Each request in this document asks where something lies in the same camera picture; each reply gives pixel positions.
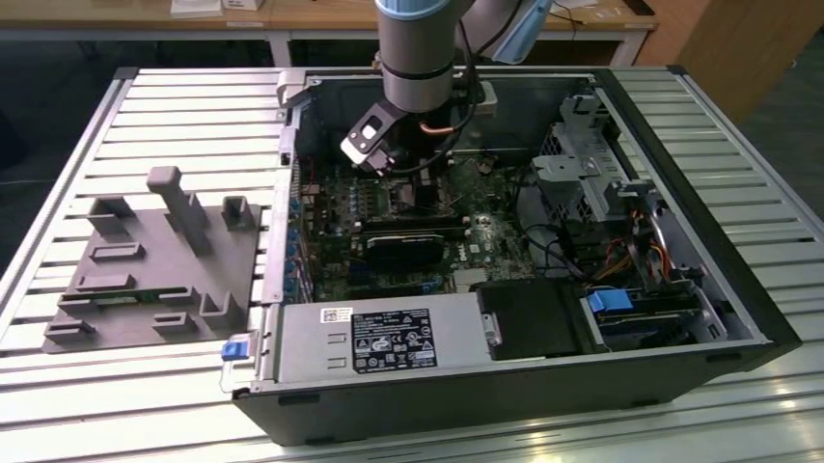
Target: floor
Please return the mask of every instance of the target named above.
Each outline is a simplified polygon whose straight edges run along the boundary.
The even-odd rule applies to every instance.
[[[324,58],[318,48],[298,51],[306,64]],[[353,50],[365,56],[370,50]],[[265,43],[0,42],[0,114],[28,147],[12,167],[0,170],[0,269],[6,269],[63,163],[90,120],[118,67],[251,67],[269,65]],[[746,135],[819,215],[824,216],[824,34],[815,38],[798,65],[787,70]],[[0,120],[0,138],[3,138]],[[3,138],[0,165],[11,162]]]

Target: black cable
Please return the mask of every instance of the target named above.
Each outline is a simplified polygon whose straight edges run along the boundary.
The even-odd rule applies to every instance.
[[[448,154],[449,150],[452,150],[454,148],[454,145],[458,143],[460,138],[461,138],[460,131],[452,133],[445,139],[444,144],[438,148],[438,152],[433,155],[433,157],[426,159],[426,161],[424,161],[422,164],[418,164],[417,166],[410,167],[409,169],[393,169],[392,173],[394,175],[406,176],[406,175],[417,174],[418,172],[421,172],[424,169],[432,166],[436,163],[436,161],[438,161],[438,159],[441,159]]]
[[[516,194],[513,196],[512,209],[513,209],[513,216],[515,216],[515,221],[513,222],[515,222],[515,225],[516,225],[516,230],[527,238],[527,241],[529,241],[529,244],[532,244],[536,248],[539,248],[541,251],[544,251],[545,255],[553,256],[557,260],[560,260],[560,262],[567,267],[567,270],[569,270],[569,273],[579,280],[581,280],[584,282],[588,282],[588,283],[592,283],[593,282],[592,277],[581,269],[579,264],[576,264],[576,262],[573,262],[571,259],[568,259],[565,255],[563,255],[563,254],[557,253],[556,251],[553,251],[549,246],[544,246],[532,236],[529,236],[529,233],[528,233],[529,230],[532,230],[533,228],[537,228],[537,227],[548,228],[552,231],[560,230],[560,228],[553,226],[553,225],[551,225],[551,224],[535,224],[535,225],[531,225],[527,229],[524,229],[524,227],[520,224],[520,219],[519,219],[519,197],[520,197],[521,186],[524,184],[524,181],[527,180],[527,176],[528,175],[529,175],[529,166],[527,166],[527,168],[524,169],[524,172],[520,175],[519,185],[516,186]]]
[[[572,17],[572,10],[569,10],[569,8],[567,8],[564,5],[557,3],[557,1],[553,1],[553,4],[559,5],[561,8],[564,8],[567,10],[567,14],[569,14],[569,17],[564,17],[560,14],[551,13],[553,16],[560,17],[561,19],[567,19],[569,21],[569,23],[572,24],[572,41],[571,41],[571,44],[569,44],[569,55],[572,57],[576,54],[576,36],[579,35],[577,24],[579,23],[584,24],[584,21],[579,21],[577,19],[575,19]]]
[[[484,52],[497,42],[497,40],[501,39],[501,36],[504,35],[507,30],[513,25],[513,21],[516,20],[516,16],[519,16],[520,6],[521,6],[523,3],[524,3],[524,0],[519,0],[519,2],[516,4],[516,7],[513,8],[513,12],[511,13],[511,17],[507,18],[507,22],[504,23],[504,27],[501,27],[501,30],[499,30],[499,32],[495,34],[495,36],[492,36],[489,38],[489,40],[485,42],[485,44],[481,45],[481,48],[479,48],[479,50],[476,51],[476,54],[479,56],[481,56],[484,54]]]
[[[458,21],[458,31],[461,32],[461,41],[464,42],[464,60],[467,61],[467,101],[469,103],[469,109],[464,119],[454,126],[454,131],[464,129],[469,121],[476,116],[476,109],[479,108],[479,102],[476,101],[476,87],[479,85],[479,71],[476,70],[476,54],[471,48],[469,38],[467,37],[467,28],[464,27],[464,21]]]
[[[551,241],[547,244],[547,249],[549,251],[551,246],[553,246],[555,244],[557,244],[560,242],[560,240],[556,238],[553,241]],[[544,276],[547,277],[547,272],[549,270],[565,270],[567,267],[564,265],[551,265],[551,253],[545,252],[544,253]]]
[[[424,169],[426,169],[429,166],[432,166],[448,154],[449,150],[452,150],[454,148],[454,145],[457,145],[458,143],[464,127],[467,126],[469,121],[476,116],[476,109],[479,106],[479,102],[473,98],[473,91],[476,90],[476,80],[477,80],[476,57],[473,55],[473,50],[469,45],[469,38],[467,37],[467,28],[464,27],[464,21],[458,21],[458,30],[461,31],[461,41],[464,41],[464,58],[467,60],[467,79],[468,79],[468,89],[469,89],[467,96],[468,96],[469,108],[468,108],[467,114],[464,115],[464,119],[461,119],[458,124],[454,126],[454,132],[452,132],[448,138],[444,140],[444,143],[441,144],[438,148],[438,152],[433,155],[433,157],[430,157],[426,161],[424,161],[422,164],[418,164],[417,166],[410,167],[408,169],[394,169],[392,173],[397,176],[408,176],[412,174],[417,174]]]

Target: warning label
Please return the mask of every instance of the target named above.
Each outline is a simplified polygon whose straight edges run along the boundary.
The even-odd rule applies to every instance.
[[[358,373],[438,365],[429,309],[352,315],[353,367]]]

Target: wooden table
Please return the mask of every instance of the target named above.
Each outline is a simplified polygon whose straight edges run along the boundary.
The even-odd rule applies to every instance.
[[[293,65],[292,40],[377,40],[374,0],[268,0],[255,12],[174,19],[170,0],[0,0],[0,40],[265,40],[278,66]],[[584,24],[549,16],[541,41],[613,41],[612,65],[632,65],[655,16],[636,15],[624,0],[572,10]]]

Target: aluminum extrusion table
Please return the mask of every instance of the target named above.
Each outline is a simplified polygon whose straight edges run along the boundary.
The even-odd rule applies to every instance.
[[[133,208],[161,207],[145,175],[154,166],[175,164],[186,173],[185,189],[198,192],[203,204],[230,194],[264,206],[272,200],[284,119],[278,69],[142,69],[113,82],[0,282],[0,459],[820,458],[824,226],[688,76],[661,68],[621,70],[617,76],[804,339],[800,349],[664,405],[286,449],[222,392],[221,342],[42,354],[46,324],[91,235],[85,215],[95,196],[122,194]],[[265,253],[257,263],[261,276]],[[253,305],[261,291],[258,279]],[[239,373],[251,377],[251,368]]]

